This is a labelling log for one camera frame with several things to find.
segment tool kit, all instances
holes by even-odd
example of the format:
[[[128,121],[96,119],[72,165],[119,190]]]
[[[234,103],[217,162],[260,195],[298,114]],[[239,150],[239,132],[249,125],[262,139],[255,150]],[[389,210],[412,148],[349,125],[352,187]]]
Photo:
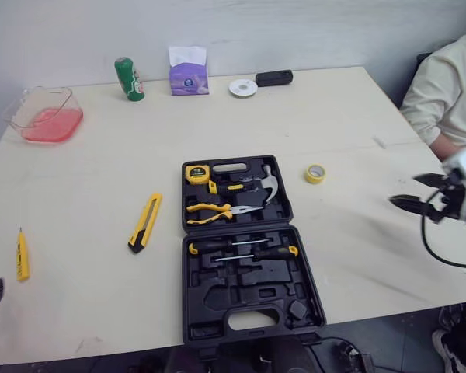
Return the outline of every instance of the tool kit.
[[[183,342],[213,356],[223,343],[315,335],[325,316],[276,158],[186,162],[182,174]],[[235,330],[236,312],[274,325]]]

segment green can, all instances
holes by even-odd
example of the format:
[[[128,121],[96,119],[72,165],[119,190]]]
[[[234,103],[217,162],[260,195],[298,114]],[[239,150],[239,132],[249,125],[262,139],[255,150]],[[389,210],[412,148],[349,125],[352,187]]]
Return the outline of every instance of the green can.
[[[127,99],[130,101],[140,101],[143,99],[145,97],[143,85],[136,68],[134,68],[133,61],[128,57],[117,58],[116,62],[114,62],[114,67]]]

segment roll of yellow tape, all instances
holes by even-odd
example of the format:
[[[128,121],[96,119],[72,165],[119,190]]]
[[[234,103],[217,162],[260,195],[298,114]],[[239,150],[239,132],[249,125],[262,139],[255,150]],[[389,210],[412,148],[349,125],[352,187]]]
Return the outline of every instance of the roll of yellow tape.
[[[310,165],[305,170],[305,179],[308,183],[319,184],[326,178],[326,171],[323,166]]]

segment red liquid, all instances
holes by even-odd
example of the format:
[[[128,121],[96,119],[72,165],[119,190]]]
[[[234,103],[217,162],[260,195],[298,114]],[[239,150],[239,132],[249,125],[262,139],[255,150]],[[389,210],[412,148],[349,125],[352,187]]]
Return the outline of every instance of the red liquid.
[[[27,141],[63,142],[74,134],[83,119],[81,109],[46,108],[30,122],[30,127],[21,130]]]

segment beige sweatshirt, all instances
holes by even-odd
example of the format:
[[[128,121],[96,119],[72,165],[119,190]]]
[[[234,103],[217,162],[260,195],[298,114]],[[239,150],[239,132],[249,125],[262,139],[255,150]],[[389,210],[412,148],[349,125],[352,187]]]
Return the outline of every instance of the beige sweatshirt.
[[[466,146],[466,35],[419,66],[401,112],[428,145],[442,132]]]

